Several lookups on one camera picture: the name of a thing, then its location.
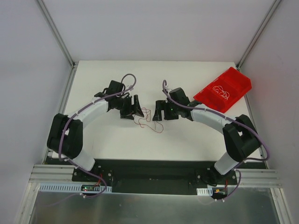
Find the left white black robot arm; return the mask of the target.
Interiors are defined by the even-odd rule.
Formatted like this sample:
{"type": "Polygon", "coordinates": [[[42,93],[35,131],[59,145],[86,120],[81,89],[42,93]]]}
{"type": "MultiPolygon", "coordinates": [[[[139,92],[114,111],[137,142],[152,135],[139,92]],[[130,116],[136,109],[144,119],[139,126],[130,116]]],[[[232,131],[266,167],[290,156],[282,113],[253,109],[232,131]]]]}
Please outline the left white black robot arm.
{"type": "Polygon", "coordinates": [[[83,132],[91,122],[112,109],[120,111],[121,119],[144,117],[138,95],[131,96],[125,92],[123,83],[112,80],[85,106],[68,115],[58,113],[52,121],[47,147],[83,168],[82,175],[90,182],[98,178],[99,171],[95,159],[84,149],[83,132]]]}

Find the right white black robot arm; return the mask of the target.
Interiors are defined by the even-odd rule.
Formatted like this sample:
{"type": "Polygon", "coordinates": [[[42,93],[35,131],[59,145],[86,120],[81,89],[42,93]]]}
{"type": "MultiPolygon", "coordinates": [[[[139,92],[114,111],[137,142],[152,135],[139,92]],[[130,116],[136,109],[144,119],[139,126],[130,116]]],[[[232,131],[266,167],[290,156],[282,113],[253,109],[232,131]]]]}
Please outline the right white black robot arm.
{"type": "Polygon", "coordinates": [[[244,162],[262,144],[250,118],[244,114],[229,117],[196,100],[190,101],[182,88],[168,91],[166,100],[157,100],[153,121],[176,120],[180,117],[202,123],[224,137],[226,152],[201,175],[207,185],[216,186],[226,180],[227,174],[244,162]]]}

